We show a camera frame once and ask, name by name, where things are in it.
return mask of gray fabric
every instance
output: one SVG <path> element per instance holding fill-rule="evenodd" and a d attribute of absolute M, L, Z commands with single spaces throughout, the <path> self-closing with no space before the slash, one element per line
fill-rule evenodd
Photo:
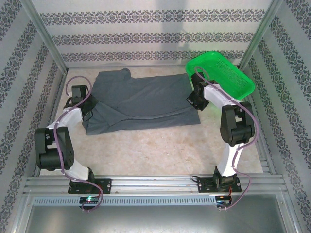
<path fill-rule="evenodd" d="M 186 98 L 187 74 L 134 79 L 128 69 L 100 72 L 92 95 L 99 101 L 83 123 L 87 135 L 200 124 Z"/>

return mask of green plastic basket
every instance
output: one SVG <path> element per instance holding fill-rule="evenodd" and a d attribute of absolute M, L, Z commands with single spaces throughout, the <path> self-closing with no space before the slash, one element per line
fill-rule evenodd
<path fill-rule="evenodd" d="M 190 81 L 195 67 L 204 68 L 210 80 L 217 81 L 226 93 L 237 100 L 242 100 L 255 90 L 253 81 L 220 53 L 206 52 L 189 61 L 186 64 L 186 72 Z"/>

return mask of white floor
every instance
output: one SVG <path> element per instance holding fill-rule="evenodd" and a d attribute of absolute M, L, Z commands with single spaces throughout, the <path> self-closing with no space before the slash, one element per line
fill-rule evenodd
<path fill-rule="evenodd" d="M 98 73 L 119 70 L 122 67 L 69 70 L 67 80 L 84 75 L 92 82 Z M 185 73 L 183 67 L 130 67 L 132 77 L 152 77 Z M 87 84 L 76 79 L 69 85 Z M 67 96 L 63 90 L 58 108 L 60 115 Z M 95 175 L 176 175 L 212 174 L 220 162 L 224 142 L 220 136 L 221 111 L 209 104 L 199 111 L 200 125 L 166 129 L 118 131 L 87 136 L 81 124 L 70 135 L 75 159 L 92 168 Z M 243 150 L 238 170 L 245 173 L 262 173 L 255 145 Z M 60 173 L 41 171 L 41 175 Z"/>

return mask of patterned wallpaper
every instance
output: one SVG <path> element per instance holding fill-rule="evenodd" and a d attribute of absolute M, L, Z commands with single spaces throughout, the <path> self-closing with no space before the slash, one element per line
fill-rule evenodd
<path fill-rule="evenodd" d="M 285 0 L 245 73 L 278 173 L 283 174 L 302 232 L 311 232 L 311 2 Z"/>
<path fill-rule="evenodd" d="M 241 60 L 271 0 L 34 0 L 68 67 Z"/>
<path fill-rule="evenodd" d="M 52 117 L 62 72 L 18 0 L 0 1 L 0 233 L 9 232 L 24 178 L 35 168 L 34 132 Z"/>

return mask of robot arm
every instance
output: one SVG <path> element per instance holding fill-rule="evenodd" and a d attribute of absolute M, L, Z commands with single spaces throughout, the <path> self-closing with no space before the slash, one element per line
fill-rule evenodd
<path fill-rule="evenodd" d="M 73 86 L 73 97 L 67 102 L 63 113 L 79 103 L 86 96 L 86 86 Z M 90 168 L 81 165 L 74 158 L 74 151 L 70 139 L 76 124 L 81 122 L 90 110 L 95 106 L 96 100 L 90 96 L 85 104 L 68 112 L 58 123 L 57 135 L 59 138 L 60 148 L 64 158 L 65 174 L 68 176 L 83 180 L 92 181 L 94 175 Z M 56 121 L 46 128 L 37 129 L 35 132 L 35 149 L 36 149 L 36 163 L 40 169 L 48 171 L 60 170 L 60 159 L 55 145 L 55 138 L 53 129 Z"/>
<path fill-rule="evenodd" d="M 209 102 L 212 102 L 217 108 L 221 109 L 220 133 L 225 142 L 223 157 L 220 163 L 215 167 L 214 184 L 217 188 L 228 187 L 236 183 L 236 172 L 232 167 L 234 155 L 238 148 L 249 142 L 249 139 L 255 134 L 255 127 L 252 118 L 246 114 L 245 110 L 237 106 L 233 101 L 225 98 L 219 91 L 206 82 L 202 81 L 197 74 L 191 77 L 194 91 L 189 95 L 187 101 L 198 110 L 203 110 Z M 221 89 L 215 81 L 211 81 L 214 86 Z M 252 106 L 249 102 L 241 102 L 245 108 L 252 112 Z M 237 167 L 242 150 L 238 151 L 234 167 Z"/>

